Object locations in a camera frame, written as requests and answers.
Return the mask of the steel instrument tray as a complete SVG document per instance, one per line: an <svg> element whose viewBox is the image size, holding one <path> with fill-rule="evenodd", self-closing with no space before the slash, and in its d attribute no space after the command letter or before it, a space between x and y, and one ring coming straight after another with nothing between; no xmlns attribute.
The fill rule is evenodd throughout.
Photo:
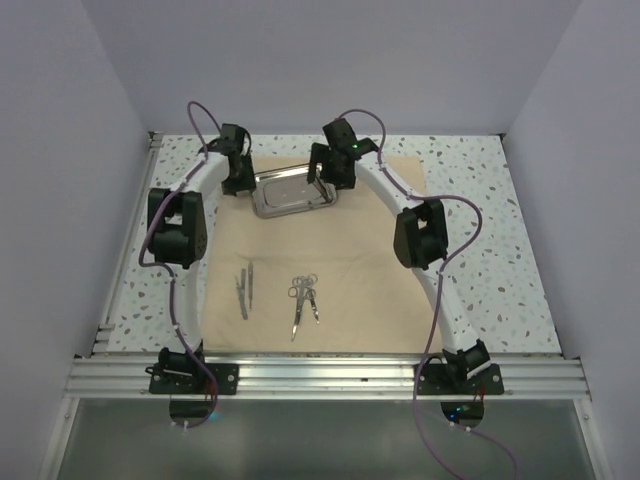
<svg viewBox="0 0 640 480"><path fill-rule="evenodd" d="M304 213L337 203L338 193L332 184L316 175L307 182L307 165L272 169L255 175L252 192L255 214L262 219Z"/></svg>

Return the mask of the beige cloth wrap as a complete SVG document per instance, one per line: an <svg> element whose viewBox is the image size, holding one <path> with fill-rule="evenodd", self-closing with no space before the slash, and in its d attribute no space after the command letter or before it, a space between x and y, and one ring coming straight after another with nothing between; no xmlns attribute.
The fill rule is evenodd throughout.
<svg viewBox="0 0 640 480"><path fill-rule="evenodd" d="M395 217L362 181L333 206L261 219L248 197L223 196L208 248L202 336L208 351L420 353L430 301L393 251ZM241 316L236 280L254 264L253 306ZM291 341L296 276L315 273L320 324L304 302Z"/></svg>

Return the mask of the steel surgical scissors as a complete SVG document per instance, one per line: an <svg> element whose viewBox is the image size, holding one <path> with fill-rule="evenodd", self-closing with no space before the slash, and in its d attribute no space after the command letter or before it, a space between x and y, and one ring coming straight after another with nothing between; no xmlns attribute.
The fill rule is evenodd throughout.
<svg viewBox="0 0 640 480"><path fill-rule="evenodd" d="M318 276L315 273L310 273L306 276L298 276L296 278L297 286L302 286L306 294L306 298L310 303L312 314L317 324L320 324L319 310L316 302L316 291L314 289L315 284L318 281Z"/></svg>

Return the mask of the steel needle holder clamp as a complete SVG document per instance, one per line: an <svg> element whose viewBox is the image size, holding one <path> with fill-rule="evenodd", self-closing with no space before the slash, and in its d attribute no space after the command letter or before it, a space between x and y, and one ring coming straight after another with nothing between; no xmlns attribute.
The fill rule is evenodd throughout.
<svg viewBox="0 0 640 480"><path fill-rule="evenodd" d="M287 294L290 298L299 300L304 296L304 287L301 285L292 285L289 287Z"/></svg>

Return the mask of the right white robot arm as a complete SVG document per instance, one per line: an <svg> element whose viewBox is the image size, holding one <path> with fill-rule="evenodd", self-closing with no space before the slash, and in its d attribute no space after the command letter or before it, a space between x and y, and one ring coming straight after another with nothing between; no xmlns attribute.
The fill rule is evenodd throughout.
<svg viewBox="0 0 640 480"><path fill-rule="evenodd" d="M383 159L382 148L369 138L349 140L344 146L314 143L307 181L318 178L337 189L353 189L357 181L362 181L395 216L394 254L412 271L432 302L432 325L440 327L447 384L457 392L470 391L490 367L490 355L462 312L458 295L446 293L444 284L450 261L470 247L481 232L480 208L459 195L416 193ZM463 203L476 215L476 230L454 251L449 250L444 201Z"/></svg>

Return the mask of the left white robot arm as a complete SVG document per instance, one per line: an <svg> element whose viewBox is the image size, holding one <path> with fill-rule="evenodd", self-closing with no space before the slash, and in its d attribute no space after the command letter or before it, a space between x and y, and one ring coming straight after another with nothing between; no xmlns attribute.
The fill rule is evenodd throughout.
<svg viewBox="0 0 640 480"><path fill-rule="evenodd" d="M185 392L217 379L202 355L198 275L209 244L205 201L221 189L225 195L256 188L250 153L216 152L205 146L196 164L168 188L153 188L147 200L147 231L138 257L143 268L158 267L169 276L169 318L183 352L165 348L159 364Z"/></svg>

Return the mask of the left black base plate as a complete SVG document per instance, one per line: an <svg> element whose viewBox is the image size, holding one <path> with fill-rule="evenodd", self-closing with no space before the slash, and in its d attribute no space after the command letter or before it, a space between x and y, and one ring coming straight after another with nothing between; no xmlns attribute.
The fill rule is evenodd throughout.
<svg viewBox="0 0 640 480"><path fill-rule="evenodd" d="M235 395L239 381L239 366L233 363L206 363L216 380L216 392ZM189 356L170 354L145 368L150 376L149 392L166 395L198 395L212 392L211 379Z"/></svg>

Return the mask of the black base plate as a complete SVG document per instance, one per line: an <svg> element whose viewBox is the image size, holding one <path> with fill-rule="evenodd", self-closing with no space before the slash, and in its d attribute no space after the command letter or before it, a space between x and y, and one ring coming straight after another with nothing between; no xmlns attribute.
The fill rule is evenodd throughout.
<svg viewBox="0 0 640 480"><path fill-rule="evenodd" d="M239 381L239 366L233 363L206 363L216 380L216 392L235 395ZM211 379L189 356L170 354L145 368L150 376L149 392L166 395L198 395L212 392Z"/></svg>
<svg viewBox="0 0 640 480"><path fill-rule="evenodd" d="M417 381L418 396L499 396L505 393L500 367L492 363L466 380L455 379L448 364L429 362Z"/></svg>

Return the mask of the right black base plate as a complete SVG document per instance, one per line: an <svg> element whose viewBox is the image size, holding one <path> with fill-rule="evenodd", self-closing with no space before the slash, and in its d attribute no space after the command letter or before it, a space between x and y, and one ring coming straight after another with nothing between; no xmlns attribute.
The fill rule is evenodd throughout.
<svg viewBox="0 0 640 480"><path fill-rule="evenodd" d="M492 363L466 380L455 379L448 364L429 362L417 381L418 396L499 396L505 393L500 367Z"/></svg>

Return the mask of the aluminium rail frame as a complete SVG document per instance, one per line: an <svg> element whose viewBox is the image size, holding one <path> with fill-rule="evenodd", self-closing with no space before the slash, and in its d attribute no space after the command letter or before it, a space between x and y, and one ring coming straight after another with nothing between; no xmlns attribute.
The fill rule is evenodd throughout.
<svg viewBox="0 0 640 480"><path fill-rule="evenodd" d="M209 355L229 368L223 381L231 400L410 400L416 355ZM76 359L63 389L67 398L152 397L151 355L98 355ZM585 400L590 391L582 364L559 356L497 355L492 367L460 390L432 387L426 399Z"/></svg>

